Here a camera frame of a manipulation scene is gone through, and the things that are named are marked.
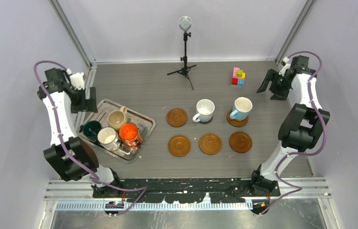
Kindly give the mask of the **dark green mug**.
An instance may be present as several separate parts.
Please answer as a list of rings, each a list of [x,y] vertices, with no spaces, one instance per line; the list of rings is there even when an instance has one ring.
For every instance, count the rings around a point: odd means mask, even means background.
[[[80,126],[79,132],[83,133],[92,143],[98,142],[98,133],[102,129],[102,125],[98,121],[89,121]]]

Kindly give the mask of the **light blue mug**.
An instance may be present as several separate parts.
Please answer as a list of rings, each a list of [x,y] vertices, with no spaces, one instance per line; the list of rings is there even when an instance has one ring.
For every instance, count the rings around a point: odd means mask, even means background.
[[[246,97],[239,97],[235,100],[232,111],[230,112],[230,119],[242,121],[249,116],[253,104],[250,99]]]

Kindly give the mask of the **brown wooden coaster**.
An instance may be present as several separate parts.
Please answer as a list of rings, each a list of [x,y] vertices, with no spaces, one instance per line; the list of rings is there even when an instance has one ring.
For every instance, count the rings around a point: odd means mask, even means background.
[[[168,142],[168,151],[176,157],[186,156],[191,150],[190,140],[184,135],[175,135]]]
[[[246,117],[245,119],[241,120],[241,121],[238,121],[238,120],[235,120],[235,119],[230,119],[230,114],[231,114],[232,110],[229,110],[227,112],[227,121],[230,125],[234,126],[234,127],[243,127],[245,125],[247,125],[248,121],[249,121],[249,117]]]
[[[247,153],[253,146],[252,138],[245,132],[234,132],[229,138],[231,149],[237,153]]]
[[[216,134],[204,134],[199,140],[199,148],[204,154],[212,156],[221,151],[222,141]]]
[[[187,123],[188,115],[182,108],[173,108],[166,115],[167,123],[172,127],[182,127]]]

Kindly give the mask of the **white mug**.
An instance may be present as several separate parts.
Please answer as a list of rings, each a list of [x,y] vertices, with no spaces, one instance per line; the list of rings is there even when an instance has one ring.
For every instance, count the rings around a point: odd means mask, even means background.
[[[209,99],[199,100],[196,104],[196,114],[192,120],[195,123],[207,123],[213,118],[214,103]]]

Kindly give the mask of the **dark walnut coaster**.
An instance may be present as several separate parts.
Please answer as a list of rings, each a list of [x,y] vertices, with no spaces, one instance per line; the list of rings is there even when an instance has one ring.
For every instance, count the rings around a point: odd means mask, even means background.
[[[211,117],[211,119],[208,121],[205,121],[205,122],[200,121],[199,123],[206,125],[206,124],[209,124],[210,122],[212,122],[212,120],[213,120],[213,117]]]

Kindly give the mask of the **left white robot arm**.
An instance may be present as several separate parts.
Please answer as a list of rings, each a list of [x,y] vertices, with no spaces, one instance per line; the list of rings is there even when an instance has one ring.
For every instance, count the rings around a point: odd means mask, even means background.
[[[71,73],[64,67],[45,72],[44,81],[37,92],[44,103],[51,126],[50,147],[43,154],[46,161],[64,181],[92,181],[95,193],[116,198],[123,185],[117,173],[99,164],[94,150],[78,136],[73,115],[79,112],[98,111],[96,89],[90,88],[86,96],[83,73]]]

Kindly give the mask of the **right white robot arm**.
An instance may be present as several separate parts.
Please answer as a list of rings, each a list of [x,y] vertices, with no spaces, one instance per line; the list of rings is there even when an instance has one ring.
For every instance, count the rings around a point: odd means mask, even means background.
[[[284,57],[282,69],[268,70],[257,92],[269,89],[271,100],[283,101],[294,92],[295,104],[278,132],[279,144],[267,161],[253,171],[249,190],[256,196],[271,193],[278,185],[278,176],[288,164],[307,149],[316,146],[330,119],[316,95],[317,71],[309,68],[309,58],[293,54]]]

